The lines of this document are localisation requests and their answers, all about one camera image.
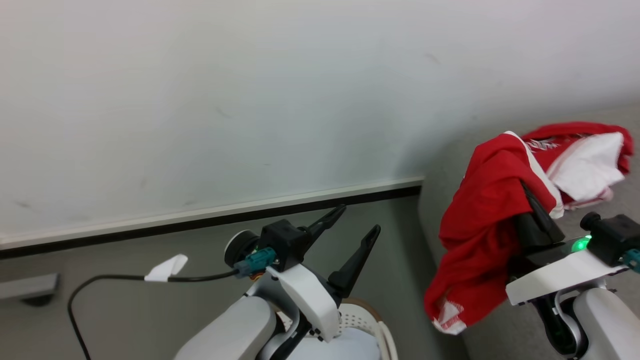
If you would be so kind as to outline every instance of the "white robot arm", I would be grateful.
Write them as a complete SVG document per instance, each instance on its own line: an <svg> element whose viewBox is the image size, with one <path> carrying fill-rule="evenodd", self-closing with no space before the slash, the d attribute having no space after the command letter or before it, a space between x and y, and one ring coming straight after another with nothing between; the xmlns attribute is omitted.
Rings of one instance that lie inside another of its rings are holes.
<svg viewBox="0 0 640 360"><path fill-rule="evenodd" d="M305 267L306 251L344 210L339 206L309 227L296 228L281 220L265 226L260 236L251 231L237 234L227 245L225 262L242 269L239 275L261 276L241 299L189 340L175 360L284 360L309 332L330 342L339 330L338 307L351 293L380 234L380 226L374 226L328 280ZM266 268L246 267L246 260L259 258L265 249L272 249L274 255ZM288 331L275 309L292 320Z"/></svg>
<svg viewBox="0 0 640 360"><path fill-rule="evenodd" d="M640 272L640 225L625 215L589 213L580 226L591 234L562 241L564 234L526 192L534 212L515 219L522 254L509 264L510 303L535 306L551 345L567 359L639 359L640 320L605 278Z"/></svg>

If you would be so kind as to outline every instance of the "red cloth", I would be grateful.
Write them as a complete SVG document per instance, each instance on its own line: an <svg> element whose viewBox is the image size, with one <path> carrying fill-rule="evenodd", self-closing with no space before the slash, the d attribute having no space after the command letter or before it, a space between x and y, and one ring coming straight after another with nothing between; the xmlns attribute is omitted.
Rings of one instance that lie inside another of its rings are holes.
<svg viewBox="0 0 640 360"><path fill-rule="evenodd" d="M555 167L571 165L565 160L571 153L577 154L579 148L571 148L571 144L604 133L622 134L617 167L627 174L633 139L620 126L570 122L543 126L526 134L522 140L539 167L529 163L527 148L514 135L502 134L476 147L460 189L442 218L440 239L447 253L424 296L425 310L439 330L457 334L506 299L507 262L519 252L511 218L531 211L520 181L551 211L558 205L553 194L560 198L560 193L542 172L547 172L555 161ZM565 208L576 208L608 200L612 191L606 187L593 199L571 204L571 197L565 193L561 196Z"/></svg>
<svg viewBox="0 0 640 360"><path fill-rule="evenodd" d="M507 261L519 248L511 217L531 211L520 181L547 211L556 205L520 139L501 134L476 147L442 218L440 239L448 251L424 296L425 310L441 331L452 327L458 333L461 322L476 323L506 299ZM444 301L458 314L441 311Z"/></svg>
<svg viewBox="0 0 640 360"><path fill-rule="evenodd" d="M634 140L624 127L595 122L565 122L540 127L521 136L521 139L529 145L542 169L547 171L558 156L577 140L589 135L605 133L622 134L624 143L618 158L618 169L622 174L627 175L629 157L634 154Z"/></svg>

